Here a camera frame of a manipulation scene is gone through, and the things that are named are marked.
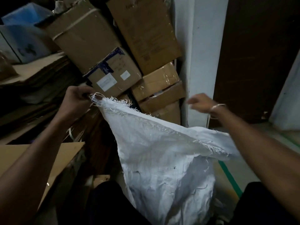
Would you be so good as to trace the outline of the tall brown cardboard box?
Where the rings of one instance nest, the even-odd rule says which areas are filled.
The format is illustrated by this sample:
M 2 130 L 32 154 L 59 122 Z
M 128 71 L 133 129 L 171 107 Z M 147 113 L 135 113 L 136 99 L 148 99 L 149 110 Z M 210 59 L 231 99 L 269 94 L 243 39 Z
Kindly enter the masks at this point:
M 163 0 L 106 3 L 143 75 L 182 56 Z

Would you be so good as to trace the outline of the clear-taped brown cardboard box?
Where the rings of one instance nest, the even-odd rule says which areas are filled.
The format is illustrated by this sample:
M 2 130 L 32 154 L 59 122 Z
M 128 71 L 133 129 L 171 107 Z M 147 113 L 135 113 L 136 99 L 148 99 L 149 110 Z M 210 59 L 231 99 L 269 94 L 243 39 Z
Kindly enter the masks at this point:
M 172 62 L 143 76 L 130 89 L 141 111 L 146 114 L 186 97 L 182 81 Z

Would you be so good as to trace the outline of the flat brown cardboard sheet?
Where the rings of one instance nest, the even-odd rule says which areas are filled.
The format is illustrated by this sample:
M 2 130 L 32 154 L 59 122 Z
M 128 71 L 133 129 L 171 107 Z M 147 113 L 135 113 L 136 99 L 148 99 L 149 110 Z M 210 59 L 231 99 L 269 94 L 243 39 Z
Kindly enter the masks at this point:
M 39 206 L 41 206 L 57 176 L 61 174 L 66 167 L 78 168 L 75 162 L 79 161 L 84 156 L 84 150 L 82 150 L 84 145 L 85 142 L 61 144 Z M 28 147 L 29 145 L 0 145 L 0 177 Z

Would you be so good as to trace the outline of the person's right hand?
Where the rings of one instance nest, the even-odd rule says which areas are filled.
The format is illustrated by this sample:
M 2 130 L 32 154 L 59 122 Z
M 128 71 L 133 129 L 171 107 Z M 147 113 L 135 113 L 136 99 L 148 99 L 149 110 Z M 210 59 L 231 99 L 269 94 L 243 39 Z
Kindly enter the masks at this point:
M 204 93 L 195 94 L 193 96 L 199 96 L 201 98 L 202 106 L 201 106 L 201 108 L 191 108 L 191 109 L 196 110 L 200 113 L 207 113 L 208 114 L 212 111 L 213 107 L 216 107 L 216 105 L 218 104 L 217 102 L 212 100 L 210 97 L 208 97 Z

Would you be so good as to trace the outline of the person's right forearm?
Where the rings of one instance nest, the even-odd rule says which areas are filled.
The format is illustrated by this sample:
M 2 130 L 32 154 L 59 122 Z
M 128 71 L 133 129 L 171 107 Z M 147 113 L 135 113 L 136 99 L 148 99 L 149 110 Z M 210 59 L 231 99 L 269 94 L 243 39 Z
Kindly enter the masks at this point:
M 260 181 L 300 223 L 300 154 L 223 106 L 216 105 L 211 114 L 229 131 L 243 159 Z

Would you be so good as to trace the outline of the person's black trousers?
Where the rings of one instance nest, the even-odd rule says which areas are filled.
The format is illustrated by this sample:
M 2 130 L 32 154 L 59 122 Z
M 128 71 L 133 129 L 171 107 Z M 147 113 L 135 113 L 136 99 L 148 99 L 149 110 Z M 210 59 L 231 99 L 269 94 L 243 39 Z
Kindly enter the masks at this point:
M 152 225 L 123 194 L 116 181 L 106 181 L 92 190 L 87 203 L 87 225 Z M 249 183 L 232 219 L 212 219 L 207 225 L 300 225 L 261 182 Z

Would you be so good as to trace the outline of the person's left hand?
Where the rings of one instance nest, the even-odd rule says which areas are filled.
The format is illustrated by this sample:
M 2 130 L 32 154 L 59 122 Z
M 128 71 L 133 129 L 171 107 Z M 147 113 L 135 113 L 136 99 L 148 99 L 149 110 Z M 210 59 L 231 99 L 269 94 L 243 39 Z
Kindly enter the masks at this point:
M 88 111 L 91 101 L 80 101 L 80 86 L 69 86 L 57 112 L 61 118 L 79 118 Z

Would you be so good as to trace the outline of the green floor tape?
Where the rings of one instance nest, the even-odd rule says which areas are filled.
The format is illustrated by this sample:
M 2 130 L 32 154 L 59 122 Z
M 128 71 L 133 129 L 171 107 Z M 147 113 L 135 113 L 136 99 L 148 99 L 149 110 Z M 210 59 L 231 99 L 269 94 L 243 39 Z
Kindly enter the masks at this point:
M 230 184 L 231 184 L 232 188 L 234 189 L 235 193 L 237 194 L 238 198 L 240 198 L 243 194 L 243 191 L 237 184 L 236 180 L 234 179 L 233 175 L 229 171 L 228 167 L 226 166 L 226 164 L 223 161 L 218 161 L 218 163 L 219 163 L 220 167 L 222 168 L 223 172 L 225 173 L 228 181 L 230 182 Z

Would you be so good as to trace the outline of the small brown cardboard box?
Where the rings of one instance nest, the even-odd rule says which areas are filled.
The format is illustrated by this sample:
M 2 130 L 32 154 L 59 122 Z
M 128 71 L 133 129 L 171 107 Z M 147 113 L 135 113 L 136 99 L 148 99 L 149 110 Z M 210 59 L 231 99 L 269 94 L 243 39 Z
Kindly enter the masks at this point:
M 179 107 L 179 100 L 151 113 L 151 116 L 181 125 L 181 110 Z

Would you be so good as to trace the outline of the white woven plastic sack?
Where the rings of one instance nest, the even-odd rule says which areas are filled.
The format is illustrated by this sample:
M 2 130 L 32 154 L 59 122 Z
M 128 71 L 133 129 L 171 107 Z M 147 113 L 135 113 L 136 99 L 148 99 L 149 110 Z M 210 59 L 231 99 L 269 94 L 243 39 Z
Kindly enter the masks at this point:
M 215 198 L 214 161 L 240 157 L 228 133 L 186 128 L 90 95 L 115 137 L 133 206 L 153 225 L 205 225 Z

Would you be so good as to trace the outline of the person's left forearm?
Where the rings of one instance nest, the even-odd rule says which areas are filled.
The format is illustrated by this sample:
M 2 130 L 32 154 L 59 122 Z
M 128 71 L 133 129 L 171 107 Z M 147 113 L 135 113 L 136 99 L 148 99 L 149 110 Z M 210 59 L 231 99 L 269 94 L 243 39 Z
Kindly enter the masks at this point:
M 0 225 L 27 224 L 34 217 L 65 133 L 79 116 L 60 110 L 0 177 Z

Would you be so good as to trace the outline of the white and blue box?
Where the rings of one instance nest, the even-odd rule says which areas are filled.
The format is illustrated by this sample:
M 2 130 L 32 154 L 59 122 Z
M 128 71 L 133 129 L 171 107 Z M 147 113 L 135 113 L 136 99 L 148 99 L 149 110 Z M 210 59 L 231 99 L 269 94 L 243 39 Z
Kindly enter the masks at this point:
M 0 52 L 11 64 L 27 64 L 61 51 L 37 23 L 53 16 L 53 12 L 35 3 L 28 3 L 1 19 Z

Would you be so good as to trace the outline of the dark brown door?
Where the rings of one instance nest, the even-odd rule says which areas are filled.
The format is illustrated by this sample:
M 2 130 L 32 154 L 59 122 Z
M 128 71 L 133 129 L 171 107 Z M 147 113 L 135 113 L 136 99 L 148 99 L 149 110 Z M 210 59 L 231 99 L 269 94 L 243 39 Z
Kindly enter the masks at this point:
M 213 99 L 268 121 L 300 49 L 300 0 L 229 0 Z

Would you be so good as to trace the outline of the stack of flattened cardboard sheets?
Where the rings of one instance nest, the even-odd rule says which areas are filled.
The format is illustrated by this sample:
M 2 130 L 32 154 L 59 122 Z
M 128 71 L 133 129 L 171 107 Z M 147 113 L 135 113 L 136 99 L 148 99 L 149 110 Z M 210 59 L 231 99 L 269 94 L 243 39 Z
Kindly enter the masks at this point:
M 50 119 L 66 89 L 80 85 L 91 82 L 63 52 L 16 65 L 0 54 L 0 145 Z

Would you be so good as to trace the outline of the strapped brown cardboard box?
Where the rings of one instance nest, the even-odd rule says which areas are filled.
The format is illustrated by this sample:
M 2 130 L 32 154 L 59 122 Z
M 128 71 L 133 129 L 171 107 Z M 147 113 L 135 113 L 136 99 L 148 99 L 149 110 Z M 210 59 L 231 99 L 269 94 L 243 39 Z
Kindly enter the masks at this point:
M 48 36 L 86 74 L 121 42 L 113 27 L 89 0 L 77 0 L 45 28 Z

